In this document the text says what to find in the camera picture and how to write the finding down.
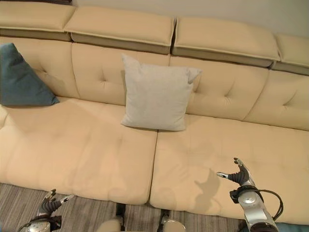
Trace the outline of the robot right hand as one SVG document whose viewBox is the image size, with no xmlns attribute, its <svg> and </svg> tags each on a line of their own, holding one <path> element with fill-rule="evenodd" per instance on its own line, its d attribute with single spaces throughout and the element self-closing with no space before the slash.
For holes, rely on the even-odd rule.
<svg viewBox="0 0 309 232">
<path fill-rule="evenodd" d="M 223 172 L 217 172 L 216 173 L 217 176 L 233 181 L 239 184 L 241 187 L 242 186 L 254 186 L 255 187 L 255 183 L 253 181 L 251 173 L 249 169 L 245 166 L 245 164 L 242 162 L 242 160 L 239 158 L 234 158 L 234 163 L 237 164 L 239 167 L 239 171 L 237 173 L 226 174 Z"/>
</svg>

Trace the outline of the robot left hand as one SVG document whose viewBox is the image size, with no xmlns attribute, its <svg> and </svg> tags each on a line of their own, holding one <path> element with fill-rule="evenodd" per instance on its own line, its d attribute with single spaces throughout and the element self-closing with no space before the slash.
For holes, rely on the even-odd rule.
<svg viewBox="0 0 309 232">
<path fill-rule="evenodd" d="M 56 189 L 47 192 L 37 210 L 37 217 L 50 217 L 60 206 L 72 199 L 75 195 L 66 195 L 61 199 L 54 198 Z"/>
</svg>

